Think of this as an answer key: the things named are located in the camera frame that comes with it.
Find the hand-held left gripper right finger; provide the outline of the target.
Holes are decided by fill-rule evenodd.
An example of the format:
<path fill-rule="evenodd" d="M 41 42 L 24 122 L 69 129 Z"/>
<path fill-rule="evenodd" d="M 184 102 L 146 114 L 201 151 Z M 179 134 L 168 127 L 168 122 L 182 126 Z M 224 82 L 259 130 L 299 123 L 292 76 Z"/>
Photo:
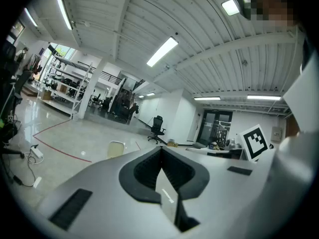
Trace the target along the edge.
<path fill-rule="evenodd" d="M 177 193 L 173 222 L 162 232 L 251 232 L 262 215 L 264 164 L 162 148 L 161 169 Z"/>

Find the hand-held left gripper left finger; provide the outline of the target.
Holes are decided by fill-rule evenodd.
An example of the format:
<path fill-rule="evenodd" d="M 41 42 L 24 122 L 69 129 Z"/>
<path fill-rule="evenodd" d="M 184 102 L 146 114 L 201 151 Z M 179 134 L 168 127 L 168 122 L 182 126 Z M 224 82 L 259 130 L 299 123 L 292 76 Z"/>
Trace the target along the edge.
<path fill-rule="evenodd" d="M 59 185 L 38 210 L 82 239 L 171 239 L 180 232 L 161 207 L 160 170 L 160 147 L 99 161 Z"/>

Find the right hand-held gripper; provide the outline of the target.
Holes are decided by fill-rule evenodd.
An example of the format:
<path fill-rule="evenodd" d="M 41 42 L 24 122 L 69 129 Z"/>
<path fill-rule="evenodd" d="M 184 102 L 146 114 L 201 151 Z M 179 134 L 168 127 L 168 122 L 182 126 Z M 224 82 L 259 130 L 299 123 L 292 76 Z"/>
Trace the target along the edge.
<path fill-rule="evenodd" d="M 231 125 L 226 139 L 226 150 L 240 154 L 239 159 L 257 162 L 261 153 L 269 149 L 265 134 L 259 124 L 253 127 Z M 224 150 L 213 150 L 209 148 L 186 148 L 186 151 L 203 154 L 207 156 L 223 157 Z"/>

